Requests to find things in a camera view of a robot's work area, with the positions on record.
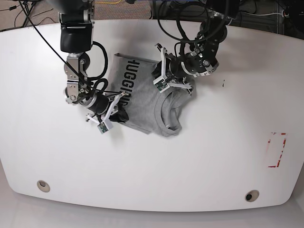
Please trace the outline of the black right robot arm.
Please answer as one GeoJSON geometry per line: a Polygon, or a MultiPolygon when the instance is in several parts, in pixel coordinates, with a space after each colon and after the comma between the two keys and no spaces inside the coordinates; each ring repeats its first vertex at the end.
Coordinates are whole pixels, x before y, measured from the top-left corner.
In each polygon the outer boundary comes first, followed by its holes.
{"type": "Polygon", "coordinates": [[[103,45],[93,41],[94,10],[93,0],[59,0],[58,19],[61,24],[60,49],[68,54],[64,69],[67,75],[65,88],[66,102],[81,105],[92,113],[87,121],[96,123],[101,133],[112,129],[112,122],[125,122],[128,115],[119,104],[127,96],[125,92],[107,92],[108,81],[104,77],[108,68],[108,56],[103,45]],[[87,51],[92,46],[101,49],[104,68],[100,75],[89,77],[90,65],[87,51]]]}

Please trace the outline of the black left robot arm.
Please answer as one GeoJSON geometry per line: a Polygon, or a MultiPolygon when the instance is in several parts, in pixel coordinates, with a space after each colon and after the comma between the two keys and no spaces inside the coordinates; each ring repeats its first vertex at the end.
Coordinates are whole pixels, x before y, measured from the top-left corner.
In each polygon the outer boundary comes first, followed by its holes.
{"type": "Polygon", "coordinates": [[[152,75],[153,84],[160,93],[171,87],[191,93],[193,86],[187,81],[188,76],[208,76],[217,69],[219,63],[216,54],[219,44],[227,37],[227,25],[236,18],[239,3],[238,0],[187,0],[177,5],[175,21],[181,38],[167,31],[165,34],[177,41],[180,50],[172,54],[161,44],[155,45],[160,52],[161,61],[152,75]],[[189,39],[181,26],[182,13],[190,6],[201,7],[205,15],[194,39],[189,39]]]}

